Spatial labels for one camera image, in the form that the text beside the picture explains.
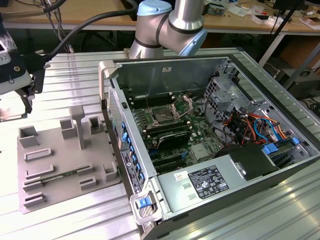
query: workbench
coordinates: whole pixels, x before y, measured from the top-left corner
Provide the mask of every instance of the workbench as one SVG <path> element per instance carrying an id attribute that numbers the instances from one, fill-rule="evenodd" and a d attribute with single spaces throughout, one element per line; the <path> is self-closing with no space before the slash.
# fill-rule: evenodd
<path id="1" fill-rule="evenodd" d="M 201 49 L 197 54 L 214 53 L 234 54 L 243 64 L 250 64 L 250 57 L 236 48 Z M 174 53 L 165 51 L 164 55 Z M 46 70 L 43 93 L 33 100 L 33 112 L 27 118 L 0 123 L 0 136 L 6 136 L 0 138 L 1 239 L 140 239 L 123 183 L 31 213 L 18 211 L 18 128 L 29 125 L 34 125 L 37 131 L 58 128 L 59 120 L 69 117 L 68 108 L 76 105 L 83 105 L 83 121 L 93 116 L 103 119 L 98 64 L 102 60 L 121 58 L 124 58 L 121 51 L 58 54 Z M 251 69 L 268 84 L 268 78 L 263 77 L 267 73 L 262 68 Z M 19 97 L 10 92 L 0 96 L 4 98 Z M 319 198 L 320 161 L 278 186 L 170 233 L 164 240 L 319 239 Z"/>
<path id="2" fill-rule="evenodd" d="M 31 0 L 23 0 L 25 3 L 32 3 Z M 276 10 L 271 9 L 264 3 L 253 0 L 246 3 L 249 6 L 263 6 L 268 15 L 273 15 Z M 36 6 L 27 6 L 15 0 L 11 0 L 8 7 L 0 7 L 0 12 L 18 12 L 26 10 L 34 10 Z M 67 0 L 62 7 L 61 15 L 63 28 L 71 30 L 77 24 L 91 18 L 97 14 L 104 12 L 117 11 L 125 9 L 120 0 Z M 260 60 L 259 64 L 264 65 L 282 39 L 286 35 L 313 35 L 320 36 L 320 31 L 313 30 L 299 21 L 299 16 L 293 16 L 293 21 L 287 23 L 282 32 L 276 37 L 269 49 Z M 51 29 L 46 16 L 35 16 L 29 18 L 12 19 L 4 23 L 8 29 Z M 204 16 L 204 27 L 209 33 L 231 33 L 231 34 L 270 34 L 271 27 L 265 24 L 257 24 L 251 20 L 251 17 L 240 17 L 229 11 L 226 11 L 224 16 Z M 117 16 L 106 18 L 95 22 L 84 28 L 86 30 L 96 31 L 134 31 L 136 29 L 136 22 L 132 21 L 129 16 Z"/>

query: blue release lever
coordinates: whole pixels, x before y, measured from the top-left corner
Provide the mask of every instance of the blue release lever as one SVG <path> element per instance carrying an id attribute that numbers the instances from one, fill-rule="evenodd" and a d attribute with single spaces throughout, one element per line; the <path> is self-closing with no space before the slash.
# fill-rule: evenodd
<path id="1" fill-rule="evenodd" d="M 138 209 L 143 209 L 152 205 L 152 202 L 149 197 L 144 197 L 136 201 Z"/>

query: metal slotted surface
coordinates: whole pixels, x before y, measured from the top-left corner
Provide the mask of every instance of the metal slotted surface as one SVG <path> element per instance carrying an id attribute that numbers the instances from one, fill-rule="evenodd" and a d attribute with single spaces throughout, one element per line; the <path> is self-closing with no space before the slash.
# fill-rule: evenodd
<path id="1" fill-rule="evenodd" d="M 270 76 L 236 48 L 201 49 L 197 55 L 234 54 L 258 79 Z M 166 51 L 165 55 L 175 54 Z M 123 184 L 104 188 L 25 215 L 18 212 L 18 128 L 34 125 L 37 131 L 57 128 L 69 116 L 69 106 L 82 104 L 85 119 L 100 116 L 98 63 L 123 59 L 122 52 L 60 54 L 46 71 L 43 93 L 33 101 L 28 118 L 0 123 L 0 238 L 1 239 L 140 239 Z M 241 86 L 255 100 L 261 94 L 244 77 Z M 282 97 L 288 108 L 291 99 L 277 86 L 268 89 Z M 17 98 L 8 93 L 0 98 Z M 303 111 L 294 114 L 301 122 L 318 127 Z M 278 186 L 187 225 L 165 240 L 185 239 L 320 239 L 320 162 L 300 171 Z"/>
<path id="2" fill-rule="evenodd" d="M 46 70 L 43 93 L 35 96 L 33 112 L 25 119 L 0 123 L 0 239 L 129 239 L 140 234 L 124 185 L 118 184 L 28 214 L 18 209 L 18 128 L 37 131 L 60 127 L 68 107 L 83 105 L 85 118 L 99 116 L 98 64 L 123 58 L 115 53 L 60 54 Z M 1 99 L 18 98 L 10 92 Z"/>
<path id="3" fill-rule="evenodd" d="M 256 67 L 252 58 L 245 52 L 234 54 L 234 56 L 250 70 L 250 72 L 317 138 L 320 140 L 320 123 L 319 120 L 306 108 L 287 93 L 284 88 L 261 67 Z M 259 92 L 251 90 L 253 99 L 259 98 Z"/>

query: robotic arm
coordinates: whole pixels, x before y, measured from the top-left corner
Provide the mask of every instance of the robotic arm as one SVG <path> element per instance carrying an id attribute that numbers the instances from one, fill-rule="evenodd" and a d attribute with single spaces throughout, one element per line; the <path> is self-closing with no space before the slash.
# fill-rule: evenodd
<path id="1" fill-rule="evenodd" d="M 32 111 L 34 94 L 42 93 L 45 68 L 50 66 L 39 53 L 21 56 L 0 15 L 0 95 L 15 91 L 21 97 L 26 114 Z M 0 112 L 1 117 L 7 117 L 7 113 L 5 115 Z"/>
<path id="2" fill-rule="evenodd" d="M 32 111 L 32 99 L 42 93 L 47 64 L 63 48 L 72 36 L 84 27 L 105 18 L 130 15 L 137 11 L 134 0 L 127 0 L 131 9 L 105 12 L 84 21 L 74 28 L 49 54 L 34 52 L 21 56 L 15 42 L 5 30 L 3 19 L 38 16 L 55 10 L 66 0 L 58 0 L 44 9 L 0 13 L 0 95 L 15 91 L 21 97 L 25 113 Z M 135 40 L 129 58 L 158 58 L 163 56 L 163 47 L 179 56 L 191 56 L 201 47 L 207 31 L 203 29 L 201 15 L 204 0 L 176 0 L 175 9 L 161 0 L 145 0 L 138 8 Z M 0 109 L 0 121 L 3 114 Z"/>
<path id="3" fill-rule="evenodd" d="M 163 57 L 163 47 L 182 57 L 194 55 L 207 36 L 203 6 L 204 0 L 176 0 L 172 11 L 165 1 L 142 1 L 129 58 Z"/>

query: warning label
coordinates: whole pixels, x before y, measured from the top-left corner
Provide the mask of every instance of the warning label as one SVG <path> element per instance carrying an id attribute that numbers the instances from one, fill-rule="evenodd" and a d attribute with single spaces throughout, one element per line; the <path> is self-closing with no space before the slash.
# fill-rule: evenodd
<path id="1" fill-rule="evenodd" d="M 215 165 L 189 173 L 188 176 L 201 199 L 229 189 Z"/>

